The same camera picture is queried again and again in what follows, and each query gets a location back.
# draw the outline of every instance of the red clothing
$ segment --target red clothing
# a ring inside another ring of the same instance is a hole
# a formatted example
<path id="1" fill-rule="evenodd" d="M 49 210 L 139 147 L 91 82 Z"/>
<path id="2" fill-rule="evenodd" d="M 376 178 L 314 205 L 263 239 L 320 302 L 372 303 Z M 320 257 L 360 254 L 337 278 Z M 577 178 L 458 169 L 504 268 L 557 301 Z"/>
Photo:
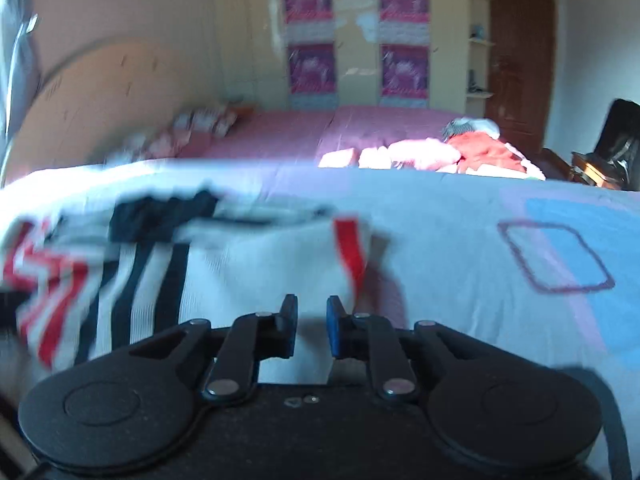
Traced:
<path id="1" fill-rule="evenodd" d="M 462 155 L 458 163 L 459 173 L 465 173 L 467 168 L 477 171 L 482 164 L 527 173 L 516 155 L 500 140 L 494 140 L 484 132 L 467 132 L 451 137 L 447 144 L 456 148 Z"/>

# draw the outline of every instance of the blue patch on bedsheet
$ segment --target blue patch on bedsheet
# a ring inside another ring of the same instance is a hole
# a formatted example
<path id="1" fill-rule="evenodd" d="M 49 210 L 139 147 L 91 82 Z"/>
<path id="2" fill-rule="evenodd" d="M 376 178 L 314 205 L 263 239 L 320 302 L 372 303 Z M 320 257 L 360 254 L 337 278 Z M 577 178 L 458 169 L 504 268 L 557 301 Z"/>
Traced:
<path id="1" fill-rule="evenodd" d="M 616 285 L 610 290 L 585 294 L 600 335 L 610 352 L 626 365 L 640 365 L 640 217 L 605 206 L 561 200 L 530 199 L 532 221 L 563 224 L 580 233 L 598 255 Z M 594 280 L 593 263 L 584 251 L 567 243 L 561 230 L 545 236 L 577 283 Z"/>

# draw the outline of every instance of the wooden headboard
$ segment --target wooden headboard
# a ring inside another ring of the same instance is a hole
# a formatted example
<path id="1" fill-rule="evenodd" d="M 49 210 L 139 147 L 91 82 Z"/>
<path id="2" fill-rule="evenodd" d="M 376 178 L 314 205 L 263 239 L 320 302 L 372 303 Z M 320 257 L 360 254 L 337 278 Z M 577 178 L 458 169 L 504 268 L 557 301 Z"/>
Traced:
<path id="1" fill-rule="evenodd" d="M 191 69 L 137 41 L 84 54 L 53 76 L 9 146 L 0 185 L 36 170 L 104 160 L 128 135 L 167 125 L 197 103 Z"/>

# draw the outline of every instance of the wooden door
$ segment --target wooden door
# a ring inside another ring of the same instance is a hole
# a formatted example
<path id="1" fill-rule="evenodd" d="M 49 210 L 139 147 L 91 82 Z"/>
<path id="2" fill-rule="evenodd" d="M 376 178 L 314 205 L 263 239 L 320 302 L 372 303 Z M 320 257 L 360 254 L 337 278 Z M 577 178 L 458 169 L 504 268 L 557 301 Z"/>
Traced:
<path id="1" fill-rule="evenodd" d="M 542 149 L 556 53 L 556 0 L 493 0 L 486 116 L 525 155 Z"/>

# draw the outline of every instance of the red and white striped fabric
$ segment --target red and white striped fabric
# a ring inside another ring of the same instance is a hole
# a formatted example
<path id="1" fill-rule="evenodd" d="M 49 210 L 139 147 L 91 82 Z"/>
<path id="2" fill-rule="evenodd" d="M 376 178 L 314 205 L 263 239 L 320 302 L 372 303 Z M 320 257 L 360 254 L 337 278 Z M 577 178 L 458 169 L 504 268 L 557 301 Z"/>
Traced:
<path id="1" fill-rule="evenodd" d="M 45 366 L 63 370 L 189 319 L 229 326 L 295 294 L 303 337 L 286 365 L 263 363 L 260 380 L 326 380 L 332 359 L 318 315 L 331 295 L 353 309 L 369 253 L 365 224 L 220 199 L 212 218 L 183 223 L 170 243 L 117 243 L 112 216 L 19 221 L 0 242 L 0 286 L 32 292 L 17 329 Z"/>

